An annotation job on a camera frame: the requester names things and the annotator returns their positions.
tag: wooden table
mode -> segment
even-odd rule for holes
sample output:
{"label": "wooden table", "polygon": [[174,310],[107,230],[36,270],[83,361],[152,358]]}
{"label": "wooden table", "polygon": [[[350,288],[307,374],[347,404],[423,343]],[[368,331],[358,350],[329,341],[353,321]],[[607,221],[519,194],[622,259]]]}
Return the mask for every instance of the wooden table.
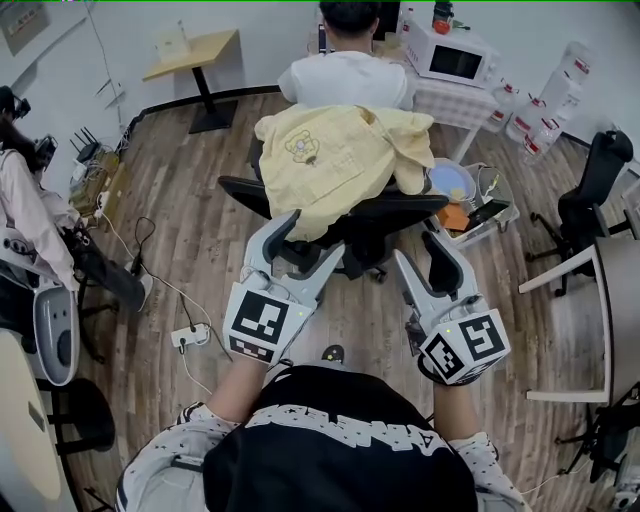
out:
{"label": "wooden table", "polygon": [[17,470],[3,486],[20,496],[21,505],[31,499],[32,489],[55,501],[62,489],[61,474],[31,367],[17,338],[7,331],[0,331],[0,351],[0,432],[11,453],[11,461],[3,459],[2,464]]}
{"label": "wooden table", "polygon": [[196,114],[189,133],[200,133],[210,130],[230,128],[238,106],[237,101],[226,101],[214,105],[207,81],[202,73],[202,66],[213,64],[222,51],[229,45],[237,30],[225,30],[189,40],[191,52],[170,62],[159,62],[144,76],[143,82],[160,76],[190,69],[198,84],[198,90],[204,103],[205,112]]}
{"label": "wooden table", "polygon": [[520,285],[526,293],[591,261],[604,326],[604,389],[529,391],[529,400],[617,403],[640,381],[640,241],[597,238],[595,245]]}

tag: desk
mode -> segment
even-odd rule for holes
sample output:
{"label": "desk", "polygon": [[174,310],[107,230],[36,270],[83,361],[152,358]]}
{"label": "desk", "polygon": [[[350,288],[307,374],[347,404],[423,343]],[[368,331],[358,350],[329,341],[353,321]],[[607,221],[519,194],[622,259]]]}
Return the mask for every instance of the desk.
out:
{"label": "desk", "polygon": [[604,389],[529,391],[529,400],[617,403],[640,381],[640,241],[597,238],[595,245],[520,285],[527,293],[591,261],[604,326]]}
{"label": "desk", "polygon": [[157,63],[142,79],[143,82],[146,82],[185,69],[190,69],[193,72],[206,112],[204,114],[196,114],[189,133],[230,128],[233,123],[238,102],[227,101],[214,105],[209,87],[207,87],[207,81],[202,73],[202,66],[213,64],[237,33],[238,31],[235,29],[226,30],[191,39],[189,41],[191,46],[189,55],[170,62]]}
{"label": "desk", "polygon": [[40,392],[17,338],[0,331],[0,347],[0,431],[18,470],[3,485],[11,485],[12,495],[21,501],[29,499],[32,489],[55,501],[62,490],[61,474]]}
{"label": "desk", "polygon": [[413,110],[432,115],[436,123],[468,130],[450,157],[454,162],[460,163],[478,130],[498,107],[498,102],[485,89],[422,78],[411,64],[403,65],[407,75],[416,84]]}

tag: bottle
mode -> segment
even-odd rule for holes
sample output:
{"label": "bottle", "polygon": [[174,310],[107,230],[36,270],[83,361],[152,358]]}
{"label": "bottle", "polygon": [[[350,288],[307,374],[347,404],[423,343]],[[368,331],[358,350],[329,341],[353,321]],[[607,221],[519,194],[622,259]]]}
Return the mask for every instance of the bottle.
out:
{"label": "bottle", "polygon": [[518,154],[523,165],[537,164],[560,136],[560,125],[555,119],[541,119],[542,124],[535,133],[524,136]]}
{"label": "bottle", "polygon": [[547,106],[544,101],[534,98],[531,94],[529,94],[529,98],[531,98],[531,101],[514,112],[513,116],[511,116],[511,121],[507,124],[507,135],[516,142],[522,142],[524,136],[532,128],[537,129],[539,127],[542,113]]}
{"label": "bottle", "polygon": [[492,93],[498,102],[498,108],[493,111],[491,117],[482,125],[485,130],[492,133],[498,133],[507,124],[517,101],[518,91],[514,91],[513,86],[505,82],[504,78],[500,82],[504,82],[504,85],[496,87]]}

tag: pink sleeve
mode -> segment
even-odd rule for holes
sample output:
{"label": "pink sleeve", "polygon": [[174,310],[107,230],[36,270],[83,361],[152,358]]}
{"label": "pink sleeve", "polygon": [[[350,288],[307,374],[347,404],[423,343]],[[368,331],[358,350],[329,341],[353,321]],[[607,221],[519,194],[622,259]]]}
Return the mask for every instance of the pink sleeve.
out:
{"label": "pink sleeve", "polygon": [[73,258],[45,208],[27,163],[19,153],[8,155],[0,173],[2,190],[11,205],[15,227],[30,241],[68,289],[77,291]]}

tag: white table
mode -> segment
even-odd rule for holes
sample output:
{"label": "white table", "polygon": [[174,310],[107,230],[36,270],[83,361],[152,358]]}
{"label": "white table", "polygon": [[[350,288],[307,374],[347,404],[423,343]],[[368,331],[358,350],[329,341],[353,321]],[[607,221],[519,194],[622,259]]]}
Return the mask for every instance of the white table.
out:
{"label": "white table", "polygon": [[25,353],[16,336],[7,331],[0,331],[0,390],[0,431],[10,452],[2,464],[5,469],[14,468],[11,475],[3,473],[3,485],[10,485],[12,497],[20,496],[23,506],[32,499],[39,504],[31,497],[34,490],[45,501],[58,500],[62,475],[47,413]]}
{"label": "white table", "polygon": [[604,327],[604,388],[580,391],[529,391],[529,400],[551,402],[617,403],[640,381],[640,241],[597,238],[595,245],[557,267],[523,283],[520,293],[561,278],[592,262]]}
{"label": "white table", "polygon": [[460,163],[478,130],[498,107],[498,102],[485,89],[469,85],[422,78],[413,66],[401,63],[416,85],[413,110],[433,116],[436,123],[464,128],[467,135],[458,143],[451,160]]}

